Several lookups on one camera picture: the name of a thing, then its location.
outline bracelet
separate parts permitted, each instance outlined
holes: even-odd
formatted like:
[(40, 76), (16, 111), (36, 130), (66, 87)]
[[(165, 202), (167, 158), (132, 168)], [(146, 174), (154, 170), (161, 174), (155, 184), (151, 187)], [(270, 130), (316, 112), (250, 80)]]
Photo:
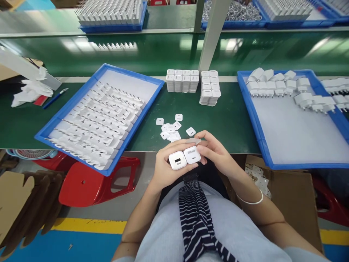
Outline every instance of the bracelet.
[(261, 200), (259, 200), (258, 202), (256, 202), (256, 203), (250, 203), (250, 202), (246, 202), (246, 201), (244, 201), (244, 200), (242, 200), (237, 194), (236, 194), (236, 196), (242, 201), (242, 202), (244, 202), (244, 203), (246, 203), (246, 204), (249, 204), (249, 205), (257, 205), (257, 204), (259, 204), (260, 202), (262, 202), (263, 201), (263, 192), (262, 192), (262, 190), (259, 190), (260, 192), (261, 192), (261, 194), (262, 194), (262, 198), (261, 198)]

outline wrist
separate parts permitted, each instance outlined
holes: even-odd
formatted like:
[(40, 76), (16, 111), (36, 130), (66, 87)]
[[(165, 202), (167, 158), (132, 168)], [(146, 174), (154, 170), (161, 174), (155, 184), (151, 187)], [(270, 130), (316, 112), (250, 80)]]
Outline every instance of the wrist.
[(161, 191), (163, 190), (162, 187), (160, 187), (153, 179), (150, 180), (149, 185), (147, 187), (147, 191), (151, 194), (161, 194)]
[(226, 176), (232, 180), (241, 180), (249, 177), (235, 161), (230, 165), (229, 172)]

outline white pole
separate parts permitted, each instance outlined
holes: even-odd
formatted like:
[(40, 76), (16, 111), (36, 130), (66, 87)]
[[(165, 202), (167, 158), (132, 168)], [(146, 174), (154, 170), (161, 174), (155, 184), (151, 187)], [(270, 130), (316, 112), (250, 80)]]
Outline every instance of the white pole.
[(212, 0), (210, 17), (199, 62), (199, 71), (209, 70), (231, 0)]

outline person's hand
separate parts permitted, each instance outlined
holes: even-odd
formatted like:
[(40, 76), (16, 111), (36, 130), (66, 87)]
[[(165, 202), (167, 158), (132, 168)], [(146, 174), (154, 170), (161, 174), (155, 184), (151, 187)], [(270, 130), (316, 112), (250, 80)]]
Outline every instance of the person's hand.
[(187, 148), (195, 146), (195, 143), (185, 143), (186, 139), (178, 140), (168, 144), (163, 149), (160, 149), (156, 154), (155, 171), (149, 185), (156, 191), (160, 192), (163, 188), (169, 186), (177, 178), (198, 166), (197, 163), (187, 164), (185, 167), (173, 170), (167, 162), (168, 156), (177, 151), (183, 151)]
[(229, 178), (233, 178), (242, 171), (221, 142), (210, 132), (204, 130), (197, 133), (194, 137), (206, 139), (206, 141), (203, 140), (196, 146), (197, 150), (202, 156), (209, 158), (222, 174)]

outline blue plastic tray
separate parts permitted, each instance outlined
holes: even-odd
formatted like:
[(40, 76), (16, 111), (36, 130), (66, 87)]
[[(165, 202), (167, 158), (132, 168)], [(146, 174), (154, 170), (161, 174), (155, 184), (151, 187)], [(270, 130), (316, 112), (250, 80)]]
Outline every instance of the blue plastic tray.
[[(76, 104), (86, 95), (86, 93), (90, 90), (90, 88), (92, 88), (97, 81), (99, 81), (99, 79), (104, 75), (104, 73), (107, 70), (111, 70), (111, 71), (115, 71), (118, 72), (120, 74), (124, 74), (124, 75), (128, 75), (134, 78), (138, 78), (141, 79), (143, 81), (146, 82), (150, 82), (153, 84), (158, 85), (158, 88), (156, 89), (156, 91), (154, 92), (153, 96), (150, 98), (149, 102), (146, 104), (146, 106), (144, 107), (144, 109), (142, 110), (142, 113), (139, 115), (137, 121), (134, 123), (132, 129), (130, 130), (128, 136), (126, 137), (126, 139), (124, 140), (123, 144), (121, 145), (117, 155), (115, 156), (115, 158), (113, 159), (113, 162), (111, 164), (111, 166), (109, 167), (109, 169), (107, 170), (98, 170), (96, 168), (94, 168), (93, 166), (89, 165), (86, 163), (86, 161), (81, 160), (78, 157), (75, 157), (73, 155), (71, 155), (68, 152), (63, 151), (61, 148), (56, 147), (53, 143), (51, 143), (48, 140), (45, 140), (45, 138), (48, 138), (48, 135), (53, 131), (53, 129), (58, 125), (58, 123), (61, 122), (61, 120), (76, 106)], [(91, 167), (92, 169), (96, 170), (97, 172), (101, 173), (104, 176), (110, 176), (111, 173), (113, 172), (117, 162), (119, 161), (121, 155), (123, 154), (123, 152), (125, 151), (128, 143), (130, 142), (130, 140), (132, 139), (133, 135), (135, 134), (136, 130), (138, 129), (140, 123), (142, 122), (143, 118), (145, 117), (145, 115), (147, 114), (150, 106), (152, 105), (152, 103), (154, 102), (155, 98), (157, 97), (157, 95), (159, 94), (162, 86), (164, 85), (164, 81), (163, 80), (159, 80), (156, 78), (152, 78), (150, 76), (145, 76), (145, 75), (141, 75), (139, 73), (135, 73), (126, 69), (122, 69), (119, 67), (115, 67), (109, 64), (103, 64), (92, 76), (91, 78), (79, 89), (79, 91), (76, 92), (76, 94), (58, 111), (57, 114), (55, 114), (51, 120), (35, 135), (35, 139), (53, 147), (54, 149), (57, 149), (67, 155), (69, 155), (70, 157), (84, 163), (85, 165)]]
[(268, 29), (285, 29), (285, 28), (318, 28), (318, 27), (331, 27), (336, 23), (337, 15), (333, 13), (328, 7), (320, 2), (312, 2), (313, 6), (322, 13), (327, 20), (287, 20), (287, 21), (271, 21), (266, 14), (264, 8), (260, 5), (260, 10), (266, 14), (266, 28)]
[[(283, 73), (285, 74), (288, 70), (275, 70), (274, 74)], [(312, 70), (294, 70), (294, 72), (297, 75), (305, 75), (311, 84), (311, 87), (316, 95), (322, 95), (322, 96), (330, 96), (326, 90), (324, 89), (321, 82), (317, 79), (316, 75)], [(237, 72), (237, 80), (241, 89), (242, 96), (244, 98), (248, 114), (251, 119), (251, 123), (254, 129), (254, 132), (257, 137), (257, 142), (259, 145), (259, 148), (262, 152), (262, 156), (264, 159), (264, 162), (267, 166), (269, 166), (271, 169), (274, 170), (286, 170), (286, 169), (302, 169), (302, 168), (349, 168), (349, 164), (347, 163), (304, 163), (304, 164), (274, 164), (273, 160), (270, 156), (270, 152), (268, 149), (268, 145), (266, 143), (266, 139), (263, 133), (263, 129), (261, 126), (261, 123), (258, 118), (257, 111), (254, 107), (254, 104), (252, 102), (252, 98), (250, 96), (250, 93), (248, 92), (247, 86), (245, 84), (245, 81), (243, 79), (244, 76), (249, 76), (252, 73), (252, 71), (238, 71)], [(346, 140), (346, 142), (349, 144), (349, 121), (346, 119), (344, 114), (336, 107), (335, 114), (332, 112), (329, 112), (329, 116), (331, 117), (332, 121), (337, 126), (338, 130)]]
[(348, 23), (349, 22), (349, 16), (342, 16), (335, 8), (333, 8), (331, 5), (326, 3), (326, 1), (320, 0), (321, 3), (332, 11), (332, 13), (336, 16), (336, 23)]
[[(235, 29), (235, 28), (263, 28), (265, 27), (267, 20), (266, 13), (264, 10), (261, 10), (258, 3), (254, 0), (253, 5), (256, 6), (261, 13), (262, 19), (260, 21), (225, 21), (223, 29)], [(201, 27), (203, 30), (206, 30), (208, 22), (201, 22)]]
[(80, 26), (79, 28), (85, 33), (111, 33), (111, 32), (134, 32), (142, 31), (147, 11), (147, 3), (143, 2), (143, 13), (140, 24), (114, 24), (114, 25), (92, 25)]

